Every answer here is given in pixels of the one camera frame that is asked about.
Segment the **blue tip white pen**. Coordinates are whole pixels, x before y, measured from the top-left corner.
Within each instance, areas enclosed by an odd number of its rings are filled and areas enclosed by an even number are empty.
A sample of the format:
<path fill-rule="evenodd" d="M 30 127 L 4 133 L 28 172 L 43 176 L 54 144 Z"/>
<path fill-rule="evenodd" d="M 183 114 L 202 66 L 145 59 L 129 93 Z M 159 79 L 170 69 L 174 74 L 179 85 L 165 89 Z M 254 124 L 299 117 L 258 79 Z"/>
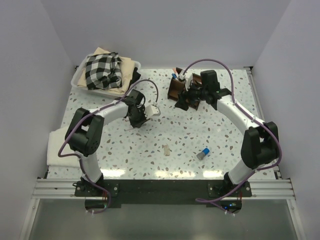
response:
<path fill-rule="evenodd" d="M 173 79 L 179 80 L 179 77 L 178 77 L 175 73 L 172 73 L 171 75 L 172 75 L 172 78 L 173 78 Z"/>

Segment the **blue grey glue stick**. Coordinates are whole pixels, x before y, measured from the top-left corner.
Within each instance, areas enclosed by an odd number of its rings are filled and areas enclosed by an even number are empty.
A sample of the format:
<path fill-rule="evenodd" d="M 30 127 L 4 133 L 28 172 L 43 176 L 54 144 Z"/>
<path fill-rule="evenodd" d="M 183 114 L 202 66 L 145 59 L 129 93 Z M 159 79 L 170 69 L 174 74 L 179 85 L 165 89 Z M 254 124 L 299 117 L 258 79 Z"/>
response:
<path fill-rule="evenodd" d="M 203 149 L 200 153 L 196 155 L 199 160 L 203 160 L 205 156 L 209 154 L 210 150 L 208 148 Z"/>

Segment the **orange tip white pen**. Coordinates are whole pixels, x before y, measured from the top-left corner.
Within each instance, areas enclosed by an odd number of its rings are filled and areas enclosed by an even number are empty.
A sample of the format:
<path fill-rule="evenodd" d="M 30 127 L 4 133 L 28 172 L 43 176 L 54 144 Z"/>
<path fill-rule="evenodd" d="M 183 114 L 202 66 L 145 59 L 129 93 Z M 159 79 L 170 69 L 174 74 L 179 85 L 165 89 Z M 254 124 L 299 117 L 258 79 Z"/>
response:
<path fill-rule="evenodd" d="M 174 74 L 175 74 L 176 78 L 179 80 L 180 79 L 180 75 L 179 75 L 177 69 L 174 68 L 173 71 L 174 71 Z"/>

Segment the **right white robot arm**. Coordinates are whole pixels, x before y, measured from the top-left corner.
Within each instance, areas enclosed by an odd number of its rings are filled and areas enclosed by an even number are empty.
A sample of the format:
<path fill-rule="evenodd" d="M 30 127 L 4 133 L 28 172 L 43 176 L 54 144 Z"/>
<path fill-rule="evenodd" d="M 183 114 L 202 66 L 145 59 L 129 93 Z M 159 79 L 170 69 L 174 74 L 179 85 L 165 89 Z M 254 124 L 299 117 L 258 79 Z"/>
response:
<path fill-rule="evenodd" d="M 228 88 L 221 88 L 216 71 L 202 71 L 200 78 L 201 81 L 195 81 L 193 74 L 180 73 L 179 80 L 184 87 L 178 93 L 175 107 L 186 111 L 191 104 L 205 101 L 227 117 L 243 135 L 241 159 L 225 174 L 222 185 L 223 192 L 233 197 L 249 175 L 279 158 L 278 127 L 274 122 L 256 118 L 236 101 Z"/>

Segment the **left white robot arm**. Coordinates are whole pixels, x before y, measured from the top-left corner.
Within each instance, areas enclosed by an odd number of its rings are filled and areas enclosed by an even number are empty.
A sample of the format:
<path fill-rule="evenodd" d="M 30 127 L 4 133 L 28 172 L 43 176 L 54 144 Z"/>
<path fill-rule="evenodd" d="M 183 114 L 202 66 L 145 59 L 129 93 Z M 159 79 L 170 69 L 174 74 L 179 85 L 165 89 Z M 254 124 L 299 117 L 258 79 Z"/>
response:
<path fill-rule="evenodd" d="M 107 124 L 121 118 L 128 118 L 133 128 L 140 128 L 148 121 L 145 114 L 145 96 L 132 90 L 124 99 L 117 98 L 101 109 L 78 108 L 65 134 L 65 141 L 79 158 L 82 179 L 87 181 L 86 191 L 99 196 L 104 190 L 103 174 L 99 168 L 98 150 Z"/>

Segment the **brown wooden desk organizer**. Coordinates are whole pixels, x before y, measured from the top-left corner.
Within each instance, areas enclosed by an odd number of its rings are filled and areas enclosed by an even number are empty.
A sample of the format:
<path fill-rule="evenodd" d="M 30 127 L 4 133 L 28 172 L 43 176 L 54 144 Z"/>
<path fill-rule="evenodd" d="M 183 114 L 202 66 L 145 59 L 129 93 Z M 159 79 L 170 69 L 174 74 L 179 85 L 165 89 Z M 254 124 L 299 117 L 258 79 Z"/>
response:
<path fill-rule="evenodd" d="M 180 74 L 183 72 L 182 68 L 176 67 L 175 68 L 177 73 Z M 197 75 L 195 73 L 192 74 L 192 83 L 193 84 L 202 84 L 202 78 L 200 75 Z M 178 94 L 184 89 L 185 84 L 179 80 L 176 80 L 175 78 L 171 78 L 170 85 L 167 92 L 167 98 L 169 100 L 178 101 Z M 194 104 L 190 104 L 188 101 L 188 106 L 190 108 L 193 108 L 195 110 L 198 110 L 200 101 L 195 101 Z"/>

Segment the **beige eraser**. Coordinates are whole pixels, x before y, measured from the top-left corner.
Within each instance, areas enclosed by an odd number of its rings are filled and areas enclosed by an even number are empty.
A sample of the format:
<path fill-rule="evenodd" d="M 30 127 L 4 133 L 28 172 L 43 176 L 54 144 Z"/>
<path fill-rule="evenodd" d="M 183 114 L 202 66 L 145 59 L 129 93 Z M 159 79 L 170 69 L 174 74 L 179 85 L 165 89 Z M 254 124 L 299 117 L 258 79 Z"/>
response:
<path fill-rule="evenodd" d="M 164 155 L 165 156 L 170 156 L 171 151 L 170 151 L 169 146 L 166 144 L 166 145 L 163 145 L 162 147 L 163 147 Z"/>

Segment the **black folded cloth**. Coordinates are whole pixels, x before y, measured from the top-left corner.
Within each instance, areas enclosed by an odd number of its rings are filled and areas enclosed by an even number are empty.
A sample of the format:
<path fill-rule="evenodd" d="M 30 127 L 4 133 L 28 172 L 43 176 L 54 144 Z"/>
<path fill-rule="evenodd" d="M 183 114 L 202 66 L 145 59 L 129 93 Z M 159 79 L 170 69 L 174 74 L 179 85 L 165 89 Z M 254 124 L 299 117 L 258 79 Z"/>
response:
<path fill-rule="evenodd" d="M 129 82 L 129 86 L 128 89 L 130 89 L 130 87 L 137 82 L 139 79 L 141 78 L 141 74 L 139 73 L 139 70 L 137 67 L 134 68 L 133 73 L 132 73 L 132 78 Z"/>

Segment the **beige folded cloth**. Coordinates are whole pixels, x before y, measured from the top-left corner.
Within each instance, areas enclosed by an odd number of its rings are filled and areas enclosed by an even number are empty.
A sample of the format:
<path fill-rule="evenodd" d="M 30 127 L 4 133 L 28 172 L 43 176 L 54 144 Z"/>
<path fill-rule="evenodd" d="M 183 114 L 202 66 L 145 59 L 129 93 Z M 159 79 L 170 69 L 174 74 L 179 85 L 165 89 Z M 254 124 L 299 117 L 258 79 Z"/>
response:
<path fill-rule="evenodd" d="M 95 52 L 92 55 L 108 54 L 108 53 L 111 53 L 111 52 L 106 51 L 106 50 L 99 47 L 95 50 Z M 119 57 L 122 60 L 122 62 L 119 65 L 120 70 L 121 70 L 121 75 L 122 75 L 122 87 L 106 89 L 103 91 L 108 91 L 109 93 L 116 93 L 116 94 L 123 95 L 128 90 L 129 83 L 132 79 L 134 68 L 137 66 L 136 66 L 136 62 L 133 61 L 131 58 L 123 57 L 123 56 L 119 56 Z M 77 85 L 80 87 L 87 88 L 86 80 L 85 80 L 85 67 L 82 69 L 82 75 L 81 75 Z"/>

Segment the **white plastic laundry basket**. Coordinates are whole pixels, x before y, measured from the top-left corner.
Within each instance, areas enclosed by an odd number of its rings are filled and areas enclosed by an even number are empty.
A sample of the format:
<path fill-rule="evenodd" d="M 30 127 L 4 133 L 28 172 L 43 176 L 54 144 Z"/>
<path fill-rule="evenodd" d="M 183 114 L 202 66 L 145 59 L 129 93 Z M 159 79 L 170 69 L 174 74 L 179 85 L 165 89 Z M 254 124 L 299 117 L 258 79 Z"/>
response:
<path fill-rule="evenodd" d="M 91 94 L 91 95 L 96 95 L 96 96 L 101 96 L 101 97 L 105 97 L 108 99 L 116 99 L 116 98 L 120 98 L 122 95 L 121 94 L 117 94 L 117 93 L 112 93 L 112 92 L 108 92 L 106 90 L 101 90 L 101 89 L 97 89 L 97 90 L 88 90 L 85 86 L 78 86 L 78 82 L 81 78 L 82 75 L 82 69 L 85 67 L 85 64 L 87 62 L 87 58 L 91 57 L 92 54 L 87 55 L 84 60 L 81 62 L 81 64 L 77 67 L 72 79 L 71 79 L 71 86 L 73 88 L 76 88 L 77 90 L 80 90 L 86 94 Z"/>

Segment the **black white checkered cloth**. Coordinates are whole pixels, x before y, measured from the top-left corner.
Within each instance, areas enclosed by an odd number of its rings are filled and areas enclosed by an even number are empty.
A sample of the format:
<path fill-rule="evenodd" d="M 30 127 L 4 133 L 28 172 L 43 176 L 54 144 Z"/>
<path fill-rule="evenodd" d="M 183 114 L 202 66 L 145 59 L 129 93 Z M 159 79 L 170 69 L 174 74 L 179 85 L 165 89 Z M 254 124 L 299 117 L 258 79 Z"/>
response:
<path fill-rule="evenodd" d="M 117 52 L 94 54 L 86 58 L 84 73 L 88 90 L 122 87 L 122 62 Z"/>

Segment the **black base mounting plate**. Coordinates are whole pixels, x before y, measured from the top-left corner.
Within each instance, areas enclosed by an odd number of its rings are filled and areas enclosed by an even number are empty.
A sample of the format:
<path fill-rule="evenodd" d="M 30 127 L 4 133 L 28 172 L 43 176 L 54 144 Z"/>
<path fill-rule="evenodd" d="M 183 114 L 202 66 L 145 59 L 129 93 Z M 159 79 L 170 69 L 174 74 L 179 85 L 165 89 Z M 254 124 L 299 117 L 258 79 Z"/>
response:
<path fill-rule="evenodd" d="M 225 193 L 222 180 L 105 179 L 101 189 L 81 179 L 72 184 L 74 196 L 84 197 L 87 210 L 121 208 L 122 205 L 196 205 L 196 199 L 214 200 Z"/>

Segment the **aluminium frame rail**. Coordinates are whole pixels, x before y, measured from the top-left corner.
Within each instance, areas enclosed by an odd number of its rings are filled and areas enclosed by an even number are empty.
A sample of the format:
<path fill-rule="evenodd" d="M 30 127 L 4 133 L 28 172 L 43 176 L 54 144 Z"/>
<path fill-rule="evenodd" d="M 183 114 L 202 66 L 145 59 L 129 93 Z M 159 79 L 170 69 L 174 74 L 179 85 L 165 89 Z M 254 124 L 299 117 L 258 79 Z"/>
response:
<path fill-rule="evenodd" d="M 75 199 L 76 179 L 38 179 L 31 197 L 33 199 Z M 294 200 L 296 198 L 289 179 L 250 180 L 254 200 Z"/>

